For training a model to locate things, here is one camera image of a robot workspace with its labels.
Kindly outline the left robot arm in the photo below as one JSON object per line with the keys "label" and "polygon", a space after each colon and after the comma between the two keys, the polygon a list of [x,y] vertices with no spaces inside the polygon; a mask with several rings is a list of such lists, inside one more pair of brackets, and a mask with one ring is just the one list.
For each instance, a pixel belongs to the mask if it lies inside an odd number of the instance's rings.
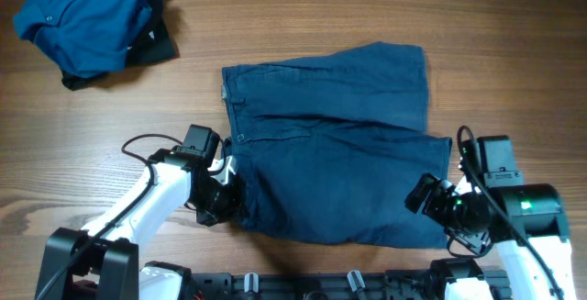
{"label": "left robot arm", "polygon": [[181,206],[198,223],[225,222],[237,203],[237,160],[175,146],[149,156],[132,188],[79,230],[58,228],[46,243],[38,299],[188,299],[191,271],[155,261],[138,266],[141,247]]}

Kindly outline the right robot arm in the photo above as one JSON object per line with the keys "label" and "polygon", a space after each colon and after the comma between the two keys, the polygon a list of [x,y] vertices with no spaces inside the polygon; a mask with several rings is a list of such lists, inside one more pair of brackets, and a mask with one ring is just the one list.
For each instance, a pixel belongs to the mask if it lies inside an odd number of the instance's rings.
{"label": "right robot arm", "polygon": [[564,204],[549,184],[489,187],[466,175],[457,185],[424,174],[405,207],[429,217],[469,253],[496,249],[515,299],[574,299],[570,228]]}

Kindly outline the dark navy blue shorts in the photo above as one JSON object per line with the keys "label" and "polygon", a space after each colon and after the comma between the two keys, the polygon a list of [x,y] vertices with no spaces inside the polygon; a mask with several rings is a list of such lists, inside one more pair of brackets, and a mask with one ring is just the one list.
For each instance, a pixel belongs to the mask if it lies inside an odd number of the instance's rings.
{"label": "dark navy blue shorts", "polygon": [[448,174],[452,141],[427,133],[422,48],[375,42],[222,71],[243,180],[237,222],[278,239],[439,249],[410,212],[420,177]]}

